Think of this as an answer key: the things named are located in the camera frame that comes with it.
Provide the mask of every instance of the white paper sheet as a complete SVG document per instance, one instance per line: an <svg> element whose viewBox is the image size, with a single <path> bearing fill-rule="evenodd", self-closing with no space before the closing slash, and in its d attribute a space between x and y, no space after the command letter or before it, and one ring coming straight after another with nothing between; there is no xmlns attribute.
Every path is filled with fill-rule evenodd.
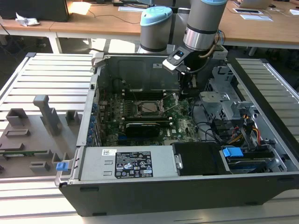
<svg viewBox="0 0 299 224"><path fill-rule="evenodd" d="M261 15L240 15L245 20L261 20L261 21L273 21L268 16Z"/></svg>

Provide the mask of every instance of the warning label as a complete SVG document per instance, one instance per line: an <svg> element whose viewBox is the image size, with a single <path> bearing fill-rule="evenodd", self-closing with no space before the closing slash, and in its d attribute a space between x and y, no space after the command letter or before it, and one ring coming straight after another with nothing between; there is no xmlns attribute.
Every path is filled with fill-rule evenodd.
<svg viewBox="0 0 299 224"><path fill-rule="evenodd" d="M126 152L115 154L115 177L153 177L150 152Z"/></svg>

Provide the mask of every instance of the paper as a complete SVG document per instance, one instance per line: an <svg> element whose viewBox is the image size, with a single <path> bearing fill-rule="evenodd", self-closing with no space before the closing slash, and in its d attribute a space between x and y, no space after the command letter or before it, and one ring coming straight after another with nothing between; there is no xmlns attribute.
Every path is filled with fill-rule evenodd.
<svg viewBox="0 0 299 224"><path fill-rule="evenodd" d="M299 10L290 9L290 13L292 13L293 15L299 15Z"/></svg>
<svg viewBox="0 0 299 224"><path fill-rule="evenodd" d="M130 6L119 6L118 11L126 11L126 12L143 12L145 8L134 8Z"/></svg>
<svg viewBox="0 0 299 224"><path fill-rule="evenodd" d="M260 21L273 21L268 16L261 15L240 15L245 20L260 20Z"/></svg>
<svg viewBox="0 0 299 224"><path fill-rule="evenodd" d="M36 18L25 18L23 16L18 15L17 13L15 13L17 18L15 19L20 25L22 26L32 26L32 25L38 25L40 24Z"/></svg>

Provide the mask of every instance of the green circuit board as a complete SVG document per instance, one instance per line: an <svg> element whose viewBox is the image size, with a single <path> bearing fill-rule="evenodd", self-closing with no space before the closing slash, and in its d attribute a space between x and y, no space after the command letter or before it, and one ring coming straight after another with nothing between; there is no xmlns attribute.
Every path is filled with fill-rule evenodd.
<svg viewBox="0 0 299 224"><path fill-rule="evenodd" d="M102 146L171 145L174 142L199 140L195 125L189 116L193 101L178 100L173 93L163 99L163 102L161 100L125 100L121 95L113 94L108 96L106 105L101 111ZM134 123L134 118L144 119L144 121L150 119L148 122L155 123L156 117L161 124L164 120L168 124L161 125L157 137L126 137L126 124L129 121L124 118L130 118L130 123Z"/></svg>

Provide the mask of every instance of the yellow wire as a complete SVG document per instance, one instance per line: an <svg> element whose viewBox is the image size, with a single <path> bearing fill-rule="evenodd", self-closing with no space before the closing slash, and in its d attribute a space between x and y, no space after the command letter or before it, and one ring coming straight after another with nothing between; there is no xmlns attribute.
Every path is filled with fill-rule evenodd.
<svg viewBox="0 0 299 224"><path fill-rule="evenodd" d="M240 136L236 137L234 140L232 140L231 142L229 142L229 144L238 141L241 137L243 137L243 135L240 135Z"/></svg>

